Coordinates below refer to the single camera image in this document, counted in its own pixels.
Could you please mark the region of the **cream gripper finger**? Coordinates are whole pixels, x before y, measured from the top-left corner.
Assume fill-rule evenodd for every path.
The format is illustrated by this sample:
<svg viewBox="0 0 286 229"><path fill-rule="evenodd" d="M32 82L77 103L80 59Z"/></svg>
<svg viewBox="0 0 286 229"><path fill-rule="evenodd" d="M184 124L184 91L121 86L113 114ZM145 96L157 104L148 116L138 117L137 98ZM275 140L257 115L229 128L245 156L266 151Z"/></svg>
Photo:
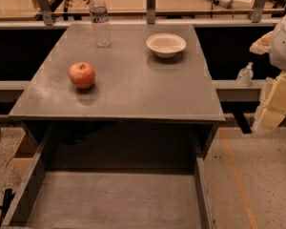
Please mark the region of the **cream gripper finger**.
<svg viewBox="0 0 286 229"><path fill-rule="evenodd" d="M268 134L274 131L285 117L286 71L283 71L276 78L266 78L255 111L253 131L257 134Z"/></svg>
<svg viewBox="0 0 286 229"><path fill-rule="evenodd" d="M271 48L273 32L269 31L257 39L250 47L249 51L255 54L269 53Z"/></svg>

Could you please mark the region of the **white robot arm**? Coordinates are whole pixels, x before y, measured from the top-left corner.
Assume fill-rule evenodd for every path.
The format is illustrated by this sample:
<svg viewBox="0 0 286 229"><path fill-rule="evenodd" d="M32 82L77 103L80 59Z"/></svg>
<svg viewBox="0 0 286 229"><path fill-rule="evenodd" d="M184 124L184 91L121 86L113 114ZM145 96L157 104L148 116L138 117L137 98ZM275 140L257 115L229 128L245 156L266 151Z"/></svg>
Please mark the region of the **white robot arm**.
<svg viewBox="0 0 286 229"><path fill-rule="evenodd" d="M281 70L279 76L265 83L255 111L253 130L265 135L274 131L286 117L286 14L272 31L252 44L250 51L268 53L271 65Z"/></svg>

